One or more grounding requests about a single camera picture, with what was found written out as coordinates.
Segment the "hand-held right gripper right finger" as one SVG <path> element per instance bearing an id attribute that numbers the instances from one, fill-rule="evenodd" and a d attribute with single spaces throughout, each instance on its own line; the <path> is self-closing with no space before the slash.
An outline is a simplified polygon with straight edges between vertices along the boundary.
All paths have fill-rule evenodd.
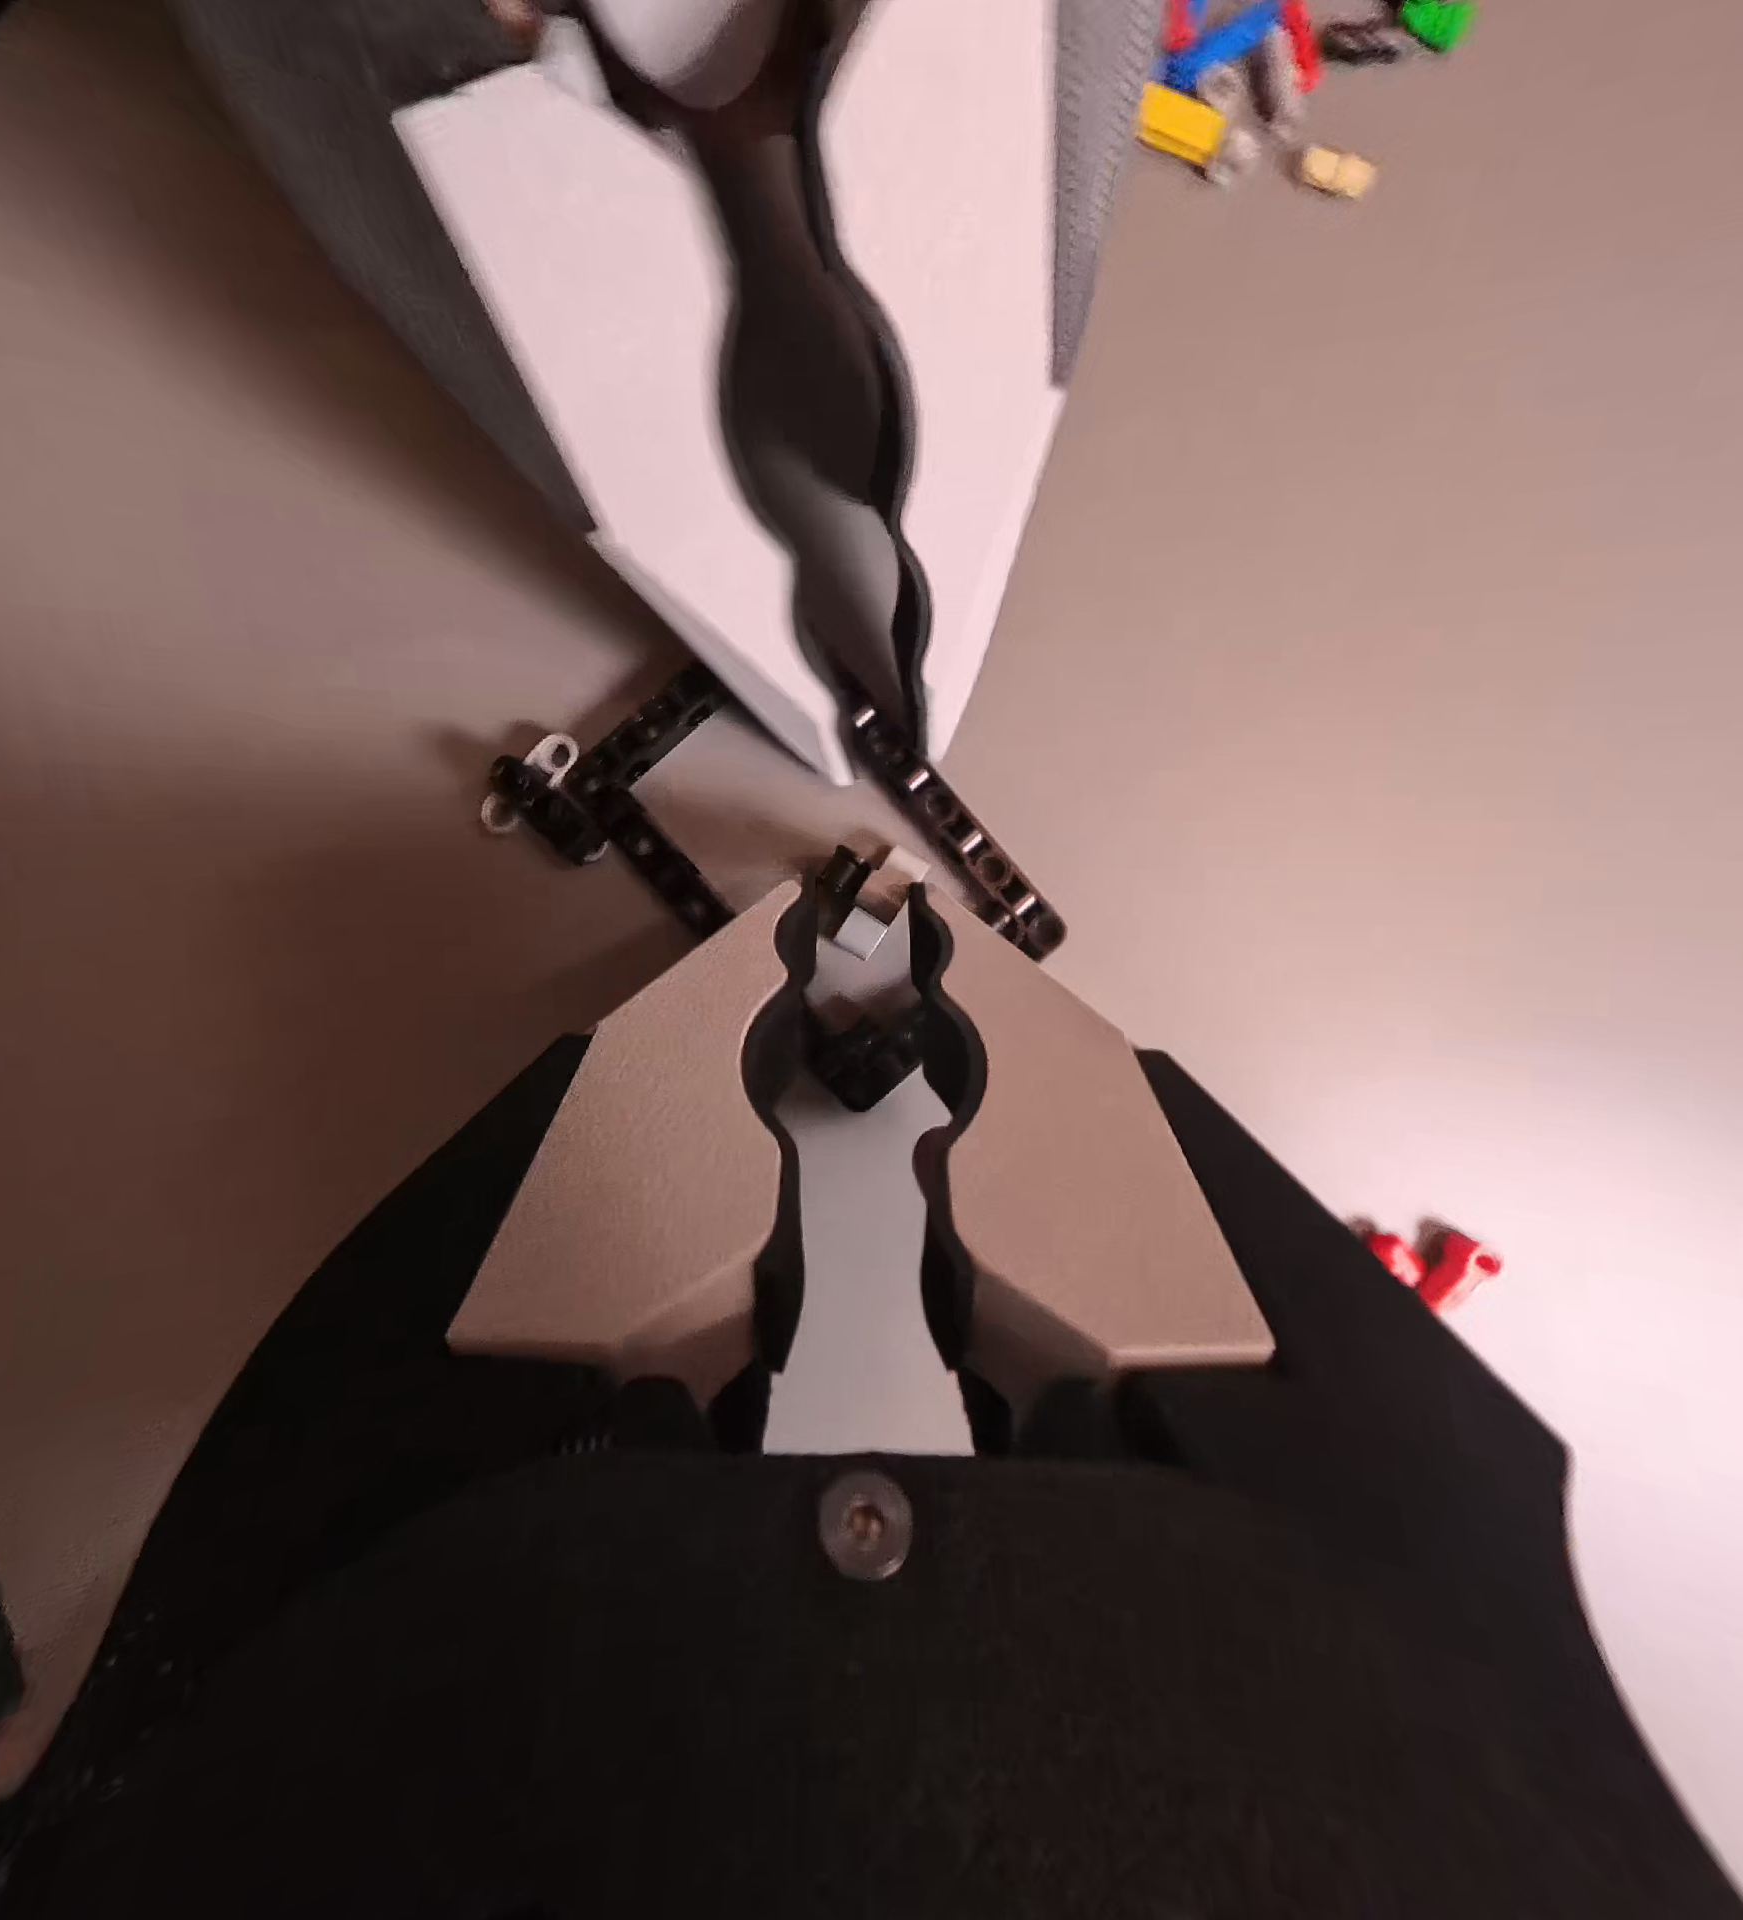
<path id="1" fill-rule="evenodd" d="M 1274 1335 L 1124 1033 L 932 884 L 907 901 L 921 1295 L 976 1441 L 1050 1396 L 1259 1375 Z"/>

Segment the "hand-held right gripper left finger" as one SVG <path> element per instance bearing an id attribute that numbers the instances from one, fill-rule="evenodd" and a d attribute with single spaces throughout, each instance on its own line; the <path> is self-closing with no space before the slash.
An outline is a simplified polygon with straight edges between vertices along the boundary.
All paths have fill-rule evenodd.
<path id="1" fill-rule="evenodd" d="M 805 1295 L 782 1104 L 819 901 L 786 882 L 605 1017 L 459 1301 L 453 1357 L 675 1382 L 759 1442 Z"/>

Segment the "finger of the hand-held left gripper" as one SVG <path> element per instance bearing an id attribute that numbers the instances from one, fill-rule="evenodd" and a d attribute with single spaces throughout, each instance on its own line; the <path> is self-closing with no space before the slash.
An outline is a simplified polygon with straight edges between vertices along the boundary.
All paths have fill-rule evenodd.
<path id="1" fill-rule="evenodd" d="M 790 756 L 854 781 L 792 562 L 731 465 L 731 270 L 684 161 L 527 62 L 395 133 L 591 519 L 588 542 Z"/>
<path id="2" fill-rule="evenodd" d="M 835 305 L 867 333 L 851 394 L 843 553 L 895 611 L 916 565 L 917 743 L 943 757 L 972 704 L 1065 396 L 1052 378 L 1054 8 L 809 5 L 813 218 Z"/>

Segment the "pile of small lego pieces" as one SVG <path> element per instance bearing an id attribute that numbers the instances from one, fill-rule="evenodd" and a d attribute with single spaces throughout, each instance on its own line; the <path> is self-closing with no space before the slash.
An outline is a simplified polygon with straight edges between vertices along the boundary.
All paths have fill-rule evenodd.
<path id="1" fill-rule="evenodd" d="M 1209 172 L 1169 160 L 1210 188 L 1229 188 L 1274 163 L 1304 189 L 1293 174 L 1306 147 L 1348 151 L 1310 136 L 1310 109 L 1323 81 L 1339 71 L 1447 59 L 1469 39 L 1477 12 L 1476 2 L 1378 2 L 1334 16 L 1308 2 L 1165 5 L 1147 82 L 1194 95 L 1230 120 Z"/>

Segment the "grey lego connector assembly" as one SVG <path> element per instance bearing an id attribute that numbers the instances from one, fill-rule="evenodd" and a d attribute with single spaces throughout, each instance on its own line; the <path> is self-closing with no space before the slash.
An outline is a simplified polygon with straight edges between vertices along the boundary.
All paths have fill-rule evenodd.
<path id="1" fill-rule="evenodd" d="M 874 861 L 835 845 L 815 879 L 829 940 L 845 954 L 869 961 L 905 910 L 911 888 L 929 877 L 932 862 L 917 853 L 889 848 Z"/>

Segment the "red lego axle pin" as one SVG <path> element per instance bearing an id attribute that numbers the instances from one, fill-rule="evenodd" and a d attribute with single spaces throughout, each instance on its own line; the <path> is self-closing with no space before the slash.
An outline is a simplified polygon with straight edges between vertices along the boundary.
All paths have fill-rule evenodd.
<path id="1" fill-rule="evenodd" d="M 1416 1294 L 1433 1313 L 1456 1310 L 1504 1269 L 1504 1260 L 1492 1247 L 1444 1222 L 1425 1225 L 1417 1260 Z"/>

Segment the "black rectangular lego frame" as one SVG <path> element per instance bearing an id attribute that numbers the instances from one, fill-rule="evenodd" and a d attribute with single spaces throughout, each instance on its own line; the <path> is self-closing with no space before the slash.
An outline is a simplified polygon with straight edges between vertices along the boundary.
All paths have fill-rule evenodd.
<path id="1" fill-rule="evenodd" d="M 585 853 L 617 849 L 696 942 L 735 918 L 706 877 L 634 797 L 649 776 L 713 714 L 733 704 L 706 668 L 691 668 L 581 753 L 559 785 L 585 821 Z M 845 746 L 910 826 L 926 833 L 977 902 L 977 918 L 1034 963 L 1063 946 L 1067 925 L 983 827 L 903 725 L 855 678 L 842 680 Z M 805 1064 L 850 1113 L 867 1115 L 921 1067 L 923 1017 L 863 1017 L 829 1029 L 805 1015 Z"/>

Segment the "grey and black lego assembly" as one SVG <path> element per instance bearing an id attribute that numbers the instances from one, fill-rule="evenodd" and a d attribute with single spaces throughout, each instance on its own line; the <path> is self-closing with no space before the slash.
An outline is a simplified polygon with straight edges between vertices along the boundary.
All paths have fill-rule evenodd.
<path id="1" fill-rule="evenodd" d="M 608 794 L 610 783 L 575 738 L 547 733 L 523 753 L 494 757 L 480 819 L 494 835 L 531 830 L 561 861 L 583 869 L 608 849 Z"/>

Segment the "yellow lego connector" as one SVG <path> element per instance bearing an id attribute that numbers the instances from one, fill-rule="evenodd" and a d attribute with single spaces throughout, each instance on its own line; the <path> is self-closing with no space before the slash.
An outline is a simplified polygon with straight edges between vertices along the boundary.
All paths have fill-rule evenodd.
<path id="1" fill-rule="evenodd" d="M 1230 120 L 1223 111 L 1169 85 L 1147 82 L 1137 123 L 1139 143 L 1147 151 L 1209 172 L 1229 133 Z"/>

